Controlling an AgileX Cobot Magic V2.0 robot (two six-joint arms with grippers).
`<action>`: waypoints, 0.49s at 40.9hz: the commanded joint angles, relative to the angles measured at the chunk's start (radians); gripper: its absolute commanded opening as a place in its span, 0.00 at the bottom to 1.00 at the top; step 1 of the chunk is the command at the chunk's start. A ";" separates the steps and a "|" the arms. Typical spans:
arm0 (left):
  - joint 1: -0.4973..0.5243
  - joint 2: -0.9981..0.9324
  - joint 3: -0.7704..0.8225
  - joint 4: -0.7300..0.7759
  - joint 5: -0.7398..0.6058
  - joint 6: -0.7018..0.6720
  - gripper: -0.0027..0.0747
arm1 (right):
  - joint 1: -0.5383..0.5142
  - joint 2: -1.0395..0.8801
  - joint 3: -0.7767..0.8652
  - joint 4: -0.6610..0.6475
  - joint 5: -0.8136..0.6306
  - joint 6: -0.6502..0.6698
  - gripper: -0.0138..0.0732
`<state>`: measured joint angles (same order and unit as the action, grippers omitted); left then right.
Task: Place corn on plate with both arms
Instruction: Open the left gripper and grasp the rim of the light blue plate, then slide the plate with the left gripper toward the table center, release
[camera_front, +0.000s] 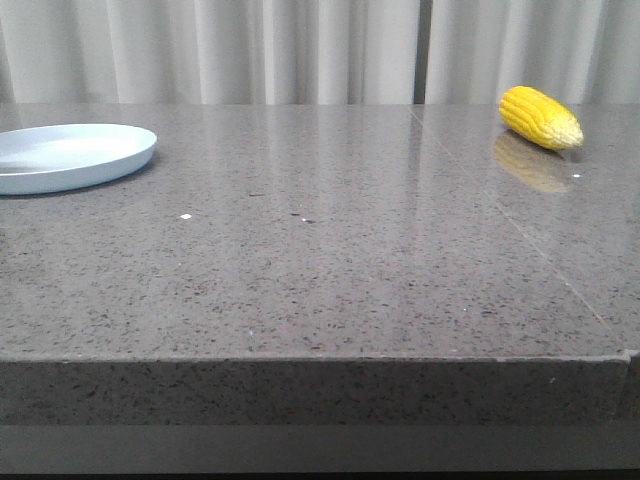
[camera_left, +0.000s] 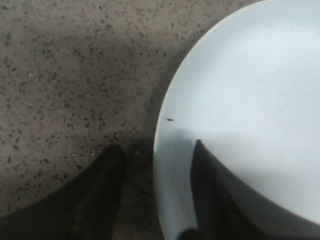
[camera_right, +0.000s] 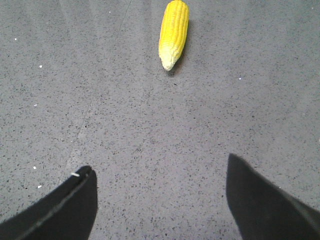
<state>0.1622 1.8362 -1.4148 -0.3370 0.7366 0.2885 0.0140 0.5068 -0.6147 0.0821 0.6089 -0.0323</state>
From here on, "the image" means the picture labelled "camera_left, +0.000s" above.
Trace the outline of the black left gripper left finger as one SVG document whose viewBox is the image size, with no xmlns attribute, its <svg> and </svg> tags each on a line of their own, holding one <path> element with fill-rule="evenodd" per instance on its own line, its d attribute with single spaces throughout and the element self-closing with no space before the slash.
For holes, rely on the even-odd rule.
<svg viewBox="0 0 320 240">
<path fill-rule="evenodd" d="M 2 240 L 110 240 L 123 193 L 126 155 L 110 145 L 44 199 L 0 219 Z"/>
</svg>

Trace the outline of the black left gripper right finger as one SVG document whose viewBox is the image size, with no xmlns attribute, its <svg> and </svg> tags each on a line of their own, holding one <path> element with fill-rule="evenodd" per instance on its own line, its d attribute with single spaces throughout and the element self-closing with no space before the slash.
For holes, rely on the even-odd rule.
<svg viewBox="0 0 320 240">
<path fill-rule="evenodd" d="M 190 168 L 197 226 L 179 240 L 318 240 L 320 226 L 271 202 L 197 140 Z"/>
</svg>

